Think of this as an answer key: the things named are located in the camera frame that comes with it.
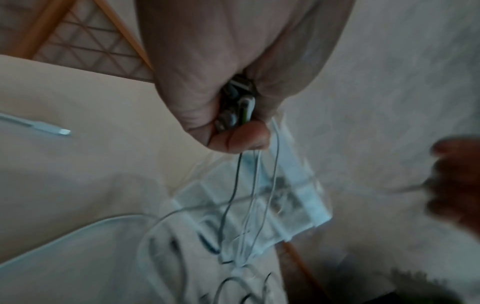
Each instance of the palm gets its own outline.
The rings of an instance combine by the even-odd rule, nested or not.
[[[157,90],[204,145],[238,153],[269,137],[263,122],[216,134],[220,88],[235,74],[259,93],[254,117],[311,82],[327,61],[354,0],[137,0]]]

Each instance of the blurred hand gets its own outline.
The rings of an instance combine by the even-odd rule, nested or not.
[[[430,185],[435,198],[428,209],[480,237],[480,138],[451,138],[437,142],[439,160]]]
[[[334,49],[355,0],[136,0],[156,88],[207,147],[266,148],[267,122],[307,86]],[[217,134],[219,91],[235,74],[255,84],[253,121]]]

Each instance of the gray floor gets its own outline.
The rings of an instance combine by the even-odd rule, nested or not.
[[[393,289],[398,269],[480,302],[480,242],[426,216],[426,194],[382,193],[424,181],[436,140],[478,134],[479,103],[479,0],[357,1],[325,69],[285,105],[334,205],[330,223],[294,240],[320,279],[347,255],[376,281],[358,301]]]

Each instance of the hand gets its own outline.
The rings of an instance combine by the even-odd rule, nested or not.
[[[160,97],[205,146],[266,148],[265,124],[330,56],[355,0],[136,0]],[[243,73],[256,85],[253,121],[217,134],[220,89]]]
[[[428,209],[480,237],[480,137],[441,140],[432,152],[439,160]]]

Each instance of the table surface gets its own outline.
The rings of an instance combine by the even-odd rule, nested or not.
[[[71,130],[71,136],[53,136],[0,121],[1,261],[102,218],[167,213],[172,209],[167,189],[178,185],[210,153],[183,132],[152,84],[6,56],[0,56],[0,66],[1,112]],[[62,302],[69,295],[52,285],[66,272],[83,278],[82,288],[91,291],[89,302],[120,302],[119,297],[126,301],[138,290],[147,296],[135,294],[129,300],[148,299],[152,291],[144,278],[136,280],[138,290],[130,290],[133,287],[128,284],[120,288],[116,281],[133,271],[125,266],[134,265],[125,252],[134,251],[124,247],[138,243],[147,224],[133,220],[115,225],[89,230],[78,239],[47,248],[44,253],[48,254],[26,257],[10,268],[0,267],[0,282],[4,278],[10,282],[9,292],[0,291],[0,299],[7,293],[8,299],[16,299],[22,290],[24,295],[17,302],[28,302],[29,297]],[[232,275],[231,269],[219,266],[201,247],[182,216],[166,225],[185,252],[192,301],[204,293],[213,296],[219,283]],[[97,254],[107,262],[99,262]],[[254,265],[264,274],[280,273],[273,249]],[[85,276],[86,269],[98,269],[93,281],[92,274]],[[25,292],[25,276],[30,280],[29,292]],[[18,285],[13,285],[12,278],[18,279]],[[252,279],[253,285],[260,286],[255,280],[260,278]],[[109,289],[112,281],[115,286]],[[275,303],[286,302],[282,289],[271,286]],[[237,303],[245,294],[233,284],[224,291],[223,302]]]

